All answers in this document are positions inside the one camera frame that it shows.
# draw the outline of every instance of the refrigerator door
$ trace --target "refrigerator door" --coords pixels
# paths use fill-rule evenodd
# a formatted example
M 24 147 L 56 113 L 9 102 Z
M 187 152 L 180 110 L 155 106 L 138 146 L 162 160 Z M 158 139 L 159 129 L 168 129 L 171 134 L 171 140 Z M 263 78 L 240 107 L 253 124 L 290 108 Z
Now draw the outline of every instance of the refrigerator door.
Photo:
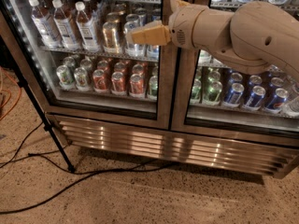
M 127 44 L 122 39 L 122 27 L 129 14 L 138 14 L 137 25 L 159 18 L 167 23 L 169 0 L 93 0 L 97 3 L 93 15 L 100 31 L 99 50 L 88 46 L 90 37 L 84 34 L 83 28 L 77 39 L 85 49 L 75 49 L 66 43 L 63 28 L 68 28 L 62 28 L 53 19 L 52 0 L 47 0 L 49 4 L 46 0 L 37 1 L 47 7 L 50 15 L 33 22 L 29 0 L 1 0 L 4 25 L 0 31 L 46 113 L 168 128 L 178 50 L 173 45 L 140 48 Z M 68 0 L 68 5 L 72 7 L 72 3 L 80 1 Z M 108 18 L 107 14 L 113 12 L 116 20 L 113 14 Z M 115 29 L 105 26 L 108 20 L 115 24 L 112 25 Z M 56 43 L 47 40 L 48 28 L 56 29 L 56 25 L 62 43 L 58 36 L 55 36 Z M 94 73 L 100 69 L 104 72 Z
M 233 5 L 242 4 L 213 2 L 211 8 L 220 5 L 222 9 L 232 9 Z M 299 96 L 296 89 L 299 81 L 290 75 L 272 65 L 269 71 L 252 77 L 230 69 L 204 51 L 184 50 L 180 57 L 172 128 L 185 133 L 299 148 L 299 116 L 286 108 L 291 99 Z

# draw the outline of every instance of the orange cable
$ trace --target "orange cable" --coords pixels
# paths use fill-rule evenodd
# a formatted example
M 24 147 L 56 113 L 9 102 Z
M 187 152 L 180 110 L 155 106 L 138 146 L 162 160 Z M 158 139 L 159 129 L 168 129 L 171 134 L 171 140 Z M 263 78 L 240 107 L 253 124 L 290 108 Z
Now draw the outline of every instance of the orange cable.
M 8 91 L 8 90 L 4 90 L 4 89 L 2 89 L 2 91 L 7 92 L 7 93 L 9 94 L 9 97 L 5 100 L 4 103 L 2 103 L 2 105 L 0 106 L 0 108 L 4 107 L 4 105 L 6 105 L 7 102 L 8 102 L 8 101 L 10 100 L 10 98 L 11 98 L 11 92 L 10 92 L 10 91 Z
M 2 72 L 16 85 L 19 87 L 18 83 L 2 68 L 0 67 L 0 69 L 2 70 Z M 19 87 L 19 95 L 17 100 L 15 101 L 15 103 L 12 105 L 12 107 L 8 110 L 7 113 L 5 113 L 2 117 L 0 117 L 0 120 L 2 120 L 6 115 L 8 115 L 10 113 L 10 111 L 17 105 L 17 103 L 19 102 L 21 98 L 21 88 Z

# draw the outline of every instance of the refrigerator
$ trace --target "refrigerator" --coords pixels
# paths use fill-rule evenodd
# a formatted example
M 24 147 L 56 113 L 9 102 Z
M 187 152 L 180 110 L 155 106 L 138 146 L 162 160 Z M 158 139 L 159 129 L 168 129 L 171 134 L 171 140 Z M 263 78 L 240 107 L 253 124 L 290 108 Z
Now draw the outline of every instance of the refrigerator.
M 282 112 L 247 110 L 241 105 L 222 105 L 229 89 L 228 77 L 234 72 L 225 64 L 201 50 L 178 49 L 171 43 L 159 48 L 148 45 L 138 55 L 127 52 L 129 45 L 125 39 L 121 52 L 111 52 L 105 47 L 104 24 L 107 14 L 116 12 L 116 7 L 125 7 L 126 15 L 135 14 L 137 7 L 142 8 L 146 11 L 146 22 L 155 20 L 155 12 L 159 11 L 158 17 L 167 24 L 172 13 L 170 0 L 93 1 L 100 7 L 97 19 L 102 21 L 98 24 L 101 48 L 97 51 L 72 49 L 64 43 L 57 47 L 47 45 L 32 20 L 29 0 L 1 0 L 1 36 L 28 83 L 36 108 L 49 123 L 48 130 L 61 144 L 275 178 L 283 178 L 298 166 L 299 118 Z M 237 0 L 184 1 L 231 11 L 243 4 Z M 293 16 L 299 9 L 296 0 L 278 6 Z M 91 73 L 85 77 L 89 79 L 87 89 L 80 87 L 77 69 L 74 71 L 72 67 L 67 73 L 73 81 L 67 84 L 70 86 L 65 86 L 61 79 L 59 67 L 65 66 L 65 58 L 69 57 L 75 61 L 75 68 L 80 68 L 83 60 L 92 64 Z M 102 61 L 108 63 L 110 70 L 105 77 L 108 84 L 105 91 L 99 91 L 101 88 L 93 76 Z M 116 63 L 124 63 L 127 68 L 121 91 L 112 78 L 117 72 Z M 143 85 L 138 92 L 132 80 L 136 65 L 143 67 L 143 73 L 139 74 Z M 284 79 L 287 76 L 274 64 L 271 67 L 272 70 L 259 74 L 265 80 L 265 89 L 273 74 Z M 221 75 L 223 91 L 218 104 L 203 102 L 212 71 Z M 247 87 L 249 76 L 240 76 Z

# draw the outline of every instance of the speckled floor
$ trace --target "speckled floor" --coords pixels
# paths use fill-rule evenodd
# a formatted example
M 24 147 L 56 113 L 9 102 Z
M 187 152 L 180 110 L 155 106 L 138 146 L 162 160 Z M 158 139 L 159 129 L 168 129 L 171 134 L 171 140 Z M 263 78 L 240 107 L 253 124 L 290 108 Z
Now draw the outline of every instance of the speckled floor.
M 5 88 L 18 94 L 6 78 Z M 0 121 L 0 162 L 8 161 L 21 140 L 40 123 L 23 91 L 17 106 Z M 43 127 L 24 143 L 18 158 L 56 150 Z M 130 168 L 149 159 L 82 147 L 67 147 L 78 172 Z M 66 168 L 60 153 L 47 157 Z M 143 170 L 168 162 L 153 161 Z M 0 212 L 40 203 L 82 176 L 65 173 L 33 157 L 0 169 Z M 48 203 L 1 215 L 1 224 L 24 223 L 299 223 L 299 169 L 282 180 L 268 176 L 175 165 L 151 173 L 93 176 Z

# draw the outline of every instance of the beverage cooler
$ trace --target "beverage cooler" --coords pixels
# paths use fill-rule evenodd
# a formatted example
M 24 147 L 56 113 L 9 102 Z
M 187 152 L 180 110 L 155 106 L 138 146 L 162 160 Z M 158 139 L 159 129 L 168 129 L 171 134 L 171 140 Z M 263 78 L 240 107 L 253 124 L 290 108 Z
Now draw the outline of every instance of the beverage cooler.
M 185 0 L 235 11 L 252 0 Z M 263 0 L 296 18 L 297 0 Z M 299 83 L 203 50 L 131 44 L 170 0 L 1 0 L 1 36 L 62 144 L 283 178 L 299 163 Z

